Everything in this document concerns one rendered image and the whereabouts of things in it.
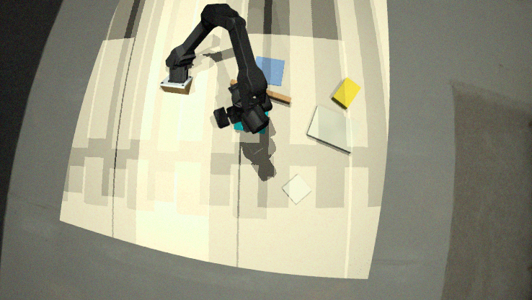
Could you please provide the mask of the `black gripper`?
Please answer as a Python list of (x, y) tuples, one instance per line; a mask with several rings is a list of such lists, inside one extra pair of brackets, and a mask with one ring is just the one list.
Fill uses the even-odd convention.
[[(261, 109), (264, 112), (271, 111), (272, 110), (272, 103), (270, 101), (269, 95), (266, 93), (266, 100), (265, 103), (260, 105)], [(227, 113), (226, 113), (227, 111)], [(243, 114), (243, 112), (239, 112), (235, 110), (234, 106), (230, 106), (226, 108), (226, 111), (224, 107), (218, 108), (213, 111), (213, 114), (216, 118), (216, 123), (218, 128), (224, 128), (226, 126), (231, 125), (229, 122), (229, 119), (232, 124), (239, 122), (239, 119), (237, 116), (240, 116)], [(229, 118), (229, 119), (228, 119)]]

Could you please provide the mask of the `tan wooden bar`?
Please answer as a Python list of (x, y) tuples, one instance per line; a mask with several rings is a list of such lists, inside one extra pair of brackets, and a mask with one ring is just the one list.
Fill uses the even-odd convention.
[[(235, 83), (237, 83), (237, 81), (232, 79), (231, 82), (230, 82), (230, 85), (232, 86)], [(267, 90), (266, 93), (269, 95), (270, 99), (277, 100), (279, 102), (283, 102), (283, 103), (288, 104), (288, 105), (289, 105), (289, 103), (291, 101), (290, 97), (286, 97), (286, 96), (284, 96), (282, 94), (278, 94), (278, 93), (272, 92), (270, 90)]]

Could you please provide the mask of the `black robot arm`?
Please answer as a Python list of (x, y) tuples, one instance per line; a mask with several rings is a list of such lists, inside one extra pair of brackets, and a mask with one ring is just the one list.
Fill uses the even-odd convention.
[[(269, 118), (261, 109), (265, 103), (267, 80), (259, 69), (251, 48), (246, 21), (228, 4), (207, 4), (200, 15), (201, 21), (183, 44), (172, 49), (166, 59), (169, 67), (169, 83), (183, 84), (188, 79), (187, 65), (196, 58), (195, 49), (216, 27), (228, 30), (232, 48), (239, 67), (237, 83), (229, 87), (235, 110), (243, 112), (237, 116), (243, 130), (255, 134), (265, 128)], [(253, 96), (259, 95), (252, 99)]]

